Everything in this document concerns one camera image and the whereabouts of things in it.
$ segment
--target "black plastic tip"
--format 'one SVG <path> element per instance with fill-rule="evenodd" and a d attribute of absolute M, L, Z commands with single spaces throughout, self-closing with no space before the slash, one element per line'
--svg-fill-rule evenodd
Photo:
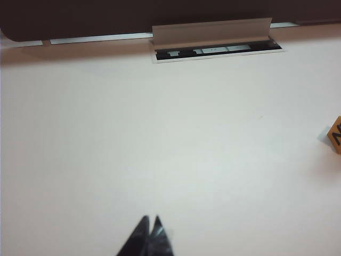
<path fill-rule="evenodd" d="M 117 256 L 145 256 L 149 236 L 149 217 L 144 216 Z"/>
<path fill-rule="evenodd" d="M 174 256 L 171 243 L 158 216 L 148 241 L 148 256 Z"/>

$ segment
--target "white table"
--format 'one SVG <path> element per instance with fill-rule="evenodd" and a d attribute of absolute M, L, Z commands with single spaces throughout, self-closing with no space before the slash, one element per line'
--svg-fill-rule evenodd
<path fill-rule="evenodd" d="M 149 39 L 3 49 L 2 256 L 340 256 L 341 24 L 287 51 L 155 64 Z"/>

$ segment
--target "desk surface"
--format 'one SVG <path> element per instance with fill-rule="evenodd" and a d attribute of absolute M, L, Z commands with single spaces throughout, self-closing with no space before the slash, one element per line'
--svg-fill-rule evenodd
<path fill-rule="evenodd" d="M 339 256 L 341 24 L 287 51 L 152 63 L 148 39 L 2 50 L 2 255 Z"/>

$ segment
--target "wooden cube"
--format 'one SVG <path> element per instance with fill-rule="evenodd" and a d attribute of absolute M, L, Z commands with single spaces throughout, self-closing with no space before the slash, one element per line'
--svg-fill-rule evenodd
<path fill-rule="evenodd" d="M 341 154 L 341 116 L 336 119 L 334 125 L 330 128 L 328 132 L 328 137 L 336 149 L 338 154 Z"/>

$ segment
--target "dark wall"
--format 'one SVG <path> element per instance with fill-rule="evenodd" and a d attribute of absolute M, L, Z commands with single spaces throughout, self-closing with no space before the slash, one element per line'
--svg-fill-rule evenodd
<path fill-rule="evenodd" d="M 2 0 L 0 27 L 15 41 L 151 31 L 152 25 L 273 17 L 341 19 L 341 0 Z"/>

